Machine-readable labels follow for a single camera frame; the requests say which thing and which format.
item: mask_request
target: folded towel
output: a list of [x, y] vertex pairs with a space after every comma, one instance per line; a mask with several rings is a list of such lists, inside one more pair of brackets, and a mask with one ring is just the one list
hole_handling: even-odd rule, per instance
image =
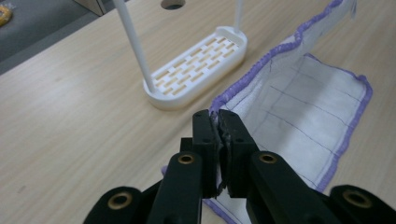
[[[364, 76], [321, 63], [308, 52], [356, 0], [334, 0], [293, 36], [265, 54], [250, 71], [218, 96], [210, 111], [237, 113], [260, 150], [281, 155], [313, 189], [323, 191], [346, 151], [370, 101]], [[228, 223], [250, 223], [246, 200], [225, 190], [205, 200]]]

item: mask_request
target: purple stitched edge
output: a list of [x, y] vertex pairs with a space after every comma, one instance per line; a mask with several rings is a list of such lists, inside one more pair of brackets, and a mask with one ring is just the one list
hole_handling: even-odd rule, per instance
[[216, 113], [219, 111], [219, 109], [225, 105], [230, 99], [235, 97], [235, 95], [240, 92], [242, 89], [244, 89], [250, 82], [253, 80], [255, 76], [259, 73], [262, 68], [268, 64], [268, 62], [271, 61], [273, 57], [275, 57], [278, 54], [291, 51], [293, 49], [298, 48], [301, 43], [302, 43], [302, 36], [303, 32], [309, 29], [313, 24], [316, 22], [322, 20], [325, 18], [327, 15], [329, 15], [332, 12], [332, 9], [335, 7], [338, 7], [343, 0], [333, 0], [330, 2], [329, 5], [325, 7], [323, 12], [320, 14], [314, 16], [311, 20], [304, 22], [301, 24], [296, 32], [294, 33], [294, 42], [286, 43], [286, 44], [280, 44], [273, 49], [270, 49], [268, 53], [266, 53], [262, 58], [259, 59], [258, 62], [256, 62], [250, 70], [243, 76], [241, 79], [239, 79], [237, 82], [235, 82], [230, 88], [228, 88], [226, 91], [224, 91], [221, 95], [217, 96], [213, 102], [212, 106], [210, 106], [209, 111], [210, 113]]
[[[312, 58], [316, 60], [319, 63], [322, 63], [320, 60], [318, 60], [315, 56], [312, 54], [306, 54], [305, 56]], [[339, 70], [342, 70], [343, 72], [351, 75], [355, 79], [357, 79], [359, 82], [361, 82], [365, 88], [366, 88], [366, 93], [364, 94], [363, 98], [361, 99], [361, 104], [358, 107], [358, 110], [356, 111], [355, 117], [353, 118], [352, 121], [350, 121], [348, 129], [346, 130], [346, 135], [344, 136], [343, 143], [341, 146], [335, 151], [333, 154], [334, 156], [332, 157], [332, 163], [329, 167], [329, 170], [326, 172], [326, 174], [322, 177], [320, 182], [318, 183], [316, 190], [319, 192], [322, 192], [323, 190], [326, 189], [330, 181], [332, 180], [332, 177], [335, 175], [335, 171], [337, 170], [337, 165], [339, 162], [339, 159], [341, 156], [347, 151], [347, 148], [349, 147], [349, 141], [350, 138], [355, 131], [355, 128], [358, 126], [359, 120], [361, 119], [361, 116], [366, 109], [367, 105], [369, 104], [372, 96], [373, 96], [373, 88], [371, 87], [370, 83], [367, 81], [366, 76], [356, 76], [354, 73], [347, 71], [345, 69], [335, 67], [335, 66], [330, 66]]]

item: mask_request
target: table surface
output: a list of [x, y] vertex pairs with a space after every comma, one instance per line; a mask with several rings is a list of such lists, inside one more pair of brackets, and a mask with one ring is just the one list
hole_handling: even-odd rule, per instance
[[[115, 10], [0, 76], [0, 223], [81, 223], [109, 189], [146, 189], [191, 136], [191, 115], [329, 1], [245, 2], [246, 59], [191, 105], [153, 107]], [[127, 4], [152, 71], [233, 25], [226, 0]], [[396, 208], [396, 1], [360, 0], [312, 53], [372, 84], [374, 96], [330, 186], [368, 189]], [[204, 208], [203, 223], [223, 223]]]

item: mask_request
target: towel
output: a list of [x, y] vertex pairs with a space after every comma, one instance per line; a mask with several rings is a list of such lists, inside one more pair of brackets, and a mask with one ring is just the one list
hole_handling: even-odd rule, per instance
[[[326, 65], [309, 51], [356, 4], [330, 2], [210, 107], [215, 114], [220, 108], [237, 113], [260, 150], [281, 155], [317, 191], [332, 179], [373, 91], [365, 76]], [[226, 190], [205, 203], [227, 223], [250, 223], [246, 200], [230, 199]]]

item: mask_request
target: white pole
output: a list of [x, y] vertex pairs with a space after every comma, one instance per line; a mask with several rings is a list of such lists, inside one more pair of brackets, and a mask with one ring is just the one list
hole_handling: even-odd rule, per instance
[[236, 1], [236, 7], [235, 7], [235, 24], [233, 25], [233, 31], [238, 34], [239, 33], [239, 27], [241, 23], [241, 17], [242, 17], [242, 5], [244, 4], [244, 0], [235, 0]]
[[148, 90], [150, 92], [155, 92], [154, 84], [152, 83], [151, 74], [149, 72], [149, 67], [147, 66], [136, 32], [134, 31], [134, 25], [132, 24], [132, 19], [125, 6], [125, 2], [124, 0], [113, 0], [113, 2], [120, 14], [125, 32], [128, 35], [129, 42], [131, 43], [132, 49], [134, 50], [134, 55], [136, 56], [137, 62], [139, 63], [140, 69], [142, 70], [143, 78], [148, 85]]

